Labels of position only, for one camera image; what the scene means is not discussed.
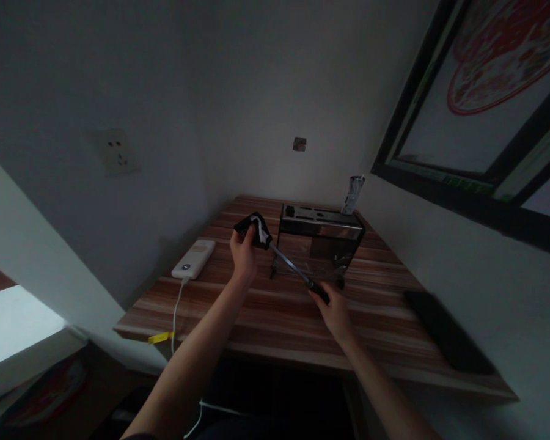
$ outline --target right hand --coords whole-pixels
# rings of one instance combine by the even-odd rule
[[[320,309],[326,327],[328,327],[328,330],[330,330],[336,342],[346,342],[354,335],[353,326],[348,316],[347,301],[338,290],[328,283],[323,282],[321,286],[330,297],[330,303],[328,305],[326,305],[319,295],[316,295],[311,290],[309,291],[310,296]]]

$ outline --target metal rod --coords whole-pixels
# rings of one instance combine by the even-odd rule
[[[291,270],[293,270],[297,275],[300,276],[300,278],[304,281],[304,283],[308,284],[310,282],[309,278],[305,276],[301,270],[297,269],[295,264],[293,264],[290,261],[290,259],[287,258],[280,250],[278,250],[278,248],[275,247],[273,242],[269,244],[269,247],[273,250],[273,252],[275,252],[278,256],[280,256],[285,263],[287,263],[287,265],[291,268]]]

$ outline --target white cable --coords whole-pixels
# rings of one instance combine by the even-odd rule
[[[177,296],[177,302],[175,303],[175,309],[173,310],[173,338],[171,338],[171,354],[175,354],[175,338],[177,337],[177,335],[175,334],[175,322],[177,321],[177,306],[179,306],[179,300],[182,298],[183,286],[185,286],[188,283],[188,281],[189,281],[189,277],[185,277],[181,281],[181,287],[179,288],[179,295]],[[197,426],[200,424],[200,421],[202,420],[202,410],[204,406],[206,406],[207,408],[216,409],[218,411],[224,411],[225,413],[236,414],[237,416],[247,415],[243,412],[235,411],[234,409],[224,408],[223,406],[218,406],[218,405],[212,405],[210,403],[206,403],[200,400],[200,416],[197,418],[197,422],[194,425],[194,427],[190,429],[189,432],[183,436],[183,438],[186,439],[187,437],[189,437],[191,433],[195,431]]]
[[[183,438],[189,437],[191,433],[196,430],[197,426],[200,424],[200,420],[202,420],[202,410],[203,410],[202,402],[200,401],[200,416],[197,418],[197,422],[194,425],[194,427],[190,429],[189,432],[183,436]]]
[[[177,335],[175,334],[175,321],[177,319],[177,306],[179,306],[179,300],[182,298],[183,286],[185,286],[188,283],[188,281],[189,281],[189,277],[185,277],[181,281],[181,287],[179,288],[179,296],[177,297],[177,302],[175,303],[175,310],[173,310],[173,338],[171,338],[171,354],[175,354],[175,338],[177,337]]]
[[[218,405],[212,405],[211,403],[206,403],[202,400],[200,400],[200,406],[205,406],[207,408],[217,409],[218,411],[224,411],[225,413],[231,413],[236,414],[237,416],[247,416],[248,414],[245,414],[243,412],[235,411],[234,409],[225,408],[223,406]]]

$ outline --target wall plate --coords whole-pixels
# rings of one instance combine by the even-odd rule
[[[86,138],[98,150],[106,175],[123,174],[141,168],[127,134],[119,128],[88,131]]]

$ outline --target black handle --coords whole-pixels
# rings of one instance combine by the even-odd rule
[[[326,304],[330,304],[330,297],[320,284],[316,284],[314,281],[310,280],[307,288],[318,295]]]

